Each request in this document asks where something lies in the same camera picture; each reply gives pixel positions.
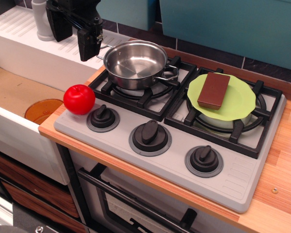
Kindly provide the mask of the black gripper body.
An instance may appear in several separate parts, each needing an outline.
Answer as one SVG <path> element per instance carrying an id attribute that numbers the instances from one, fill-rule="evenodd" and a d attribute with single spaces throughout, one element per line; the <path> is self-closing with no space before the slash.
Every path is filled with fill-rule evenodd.
<path id="1" fill-rule="evenodd" d="M 103 20 L 96 9 L 99 3 L 98 0 L 48 0 L 46 6 L 60 10 L 72 29 L 87 29 L 102 34 Z"/>

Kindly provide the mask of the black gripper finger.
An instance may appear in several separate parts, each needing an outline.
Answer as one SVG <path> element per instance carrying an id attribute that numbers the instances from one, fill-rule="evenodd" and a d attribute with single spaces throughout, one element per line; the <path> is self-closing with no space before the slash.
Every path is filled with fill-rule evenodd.
<path id="1" fill-rule="evenodd" d="M 73 34 L 72 25 L 60 10 L 47 5 L 46 12 L 51 31 L 57 42 L 63 41 Z"/>
<path id="2" fill-rule="evenodd" d="M 99 32 L 91 32 L 87 29 L 77 31 L 78 46 L 81 61 L 88 61 L 100 52 L 102 42 L 102 34 Z"/>

